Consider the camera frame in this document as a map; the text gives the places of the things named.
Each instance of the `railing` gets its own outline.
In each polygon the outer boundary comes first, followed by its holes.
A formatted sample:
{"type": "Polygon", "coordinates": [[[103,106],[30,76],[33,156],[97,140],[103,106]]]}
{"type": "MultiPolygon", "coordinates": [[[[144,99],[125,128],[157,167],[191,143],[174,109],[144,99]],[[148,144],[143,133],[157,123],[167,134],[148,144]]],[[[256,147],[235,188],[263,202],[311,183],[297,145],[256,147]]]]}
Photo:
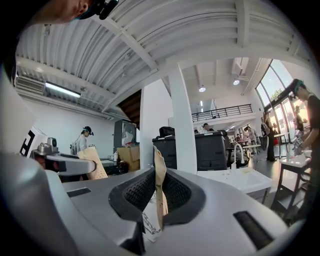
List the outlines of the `railing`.
{"type": "Polygon", "coordinates": [[[219,108],[215,110],[209,110],[205,112],[199,112],[192,114],[192,121],[206,121],[217,118],[225,118],[231,116],[237,116],[242,114],[252,113],[251,104],[239,105],[239,106],[231,106],[226,108],[219,108]]]}

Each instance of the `faucet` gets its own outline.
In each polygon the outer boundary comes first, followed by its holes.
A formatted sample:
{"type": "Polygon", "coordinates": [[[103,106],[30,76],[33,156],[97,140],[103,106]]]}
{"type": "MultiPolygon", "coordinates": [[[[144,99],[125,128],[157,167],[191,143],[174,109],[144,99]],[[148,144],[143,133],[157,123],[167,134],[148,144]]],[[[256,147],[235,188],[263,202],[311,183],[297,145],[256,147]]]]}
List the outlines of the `faucet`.
{"type": "Polygon", "coordinates": [[[237,151],[237,146],[240,148],[241,151],[241,164],[245,163],[245,159],[244,159],[244,150],[242,149],[242,146],[237,143],[234,146],[234,162],[231,164],[231,170],[235,170],[237,169],[237,163],[236,163],[236,151],[237,151]]]}

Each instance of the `cardboard box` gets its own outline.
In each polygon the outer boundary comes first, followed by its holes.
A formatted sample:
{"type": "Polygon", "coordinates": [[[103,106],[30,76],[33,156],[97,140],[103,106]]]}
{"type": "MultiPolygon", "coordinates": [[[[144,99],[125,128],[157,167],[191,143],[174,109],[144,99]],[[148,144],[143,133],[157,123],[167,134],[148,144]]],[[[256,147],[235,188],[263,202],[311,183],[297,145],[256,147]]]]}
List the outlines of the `cardboard box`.
{"type": "Polygon", "coordinates": [[[128,164],[129,172],[140,170],[140,147],[117,147],[121,161],[128,164]]]}

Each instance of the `corrugated metal ceiling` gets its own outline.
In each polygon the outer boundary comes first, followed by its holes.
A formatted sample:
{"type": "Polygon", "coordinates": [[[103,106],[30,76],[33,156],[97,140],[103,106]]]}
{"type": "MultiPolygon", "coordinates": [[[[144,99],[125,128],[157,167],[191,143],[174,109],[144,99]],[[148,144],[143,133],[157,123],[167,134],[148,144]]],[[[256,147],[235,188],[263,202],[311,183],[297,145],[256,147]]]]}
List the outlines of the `corrugated metal ceiling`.
{"type": "MultiPolygon", "coordinates": [[[[265,1],[245,3],[249,9],[249,42],[288,52],[295,31],[285,18],[265,1]]],[[[234,0],[120,0],[110,18],[122,30],[111,32],[90,18],[69,24],[34,25],[21,37],[16,52],[19,57],[81,78],[83,84],[71,84],[53,73],[25,67],[19,67],[18,72],[77,92],[89,82],[118,96],[121,89],[148,77],[152,69],[125,43],[124,33],[132,36],[133,44],[142,47],[158,69],[172,55],[212,45],[234,45],[239,36],[234,0]]],[[[305,62],[310,59],[302,47],[297,56],[305,62]]],[[[48,95],[75,101],[53,91],[48,95]]],[[[87,88],[78,102],[101,111],[109,100],[87,88]]]]}

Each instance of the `sink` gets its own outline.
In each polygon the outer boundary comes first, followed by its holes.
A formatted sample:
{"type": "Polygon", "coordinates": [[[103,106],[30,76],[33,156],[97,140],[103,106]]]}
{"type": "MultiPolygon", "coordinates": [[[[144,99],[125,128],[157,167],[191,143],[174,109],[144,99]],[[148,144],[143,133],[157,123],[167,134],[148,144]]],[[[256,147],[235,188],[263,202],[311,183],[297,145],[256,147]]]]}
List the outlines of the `sink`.
{"type": "Polygon", "coordinates": [[[198,171],[197,175],[231,185],[246,194],[270,188],[273,183],[271,178],[249,167],[236,170],[198,171]]]}

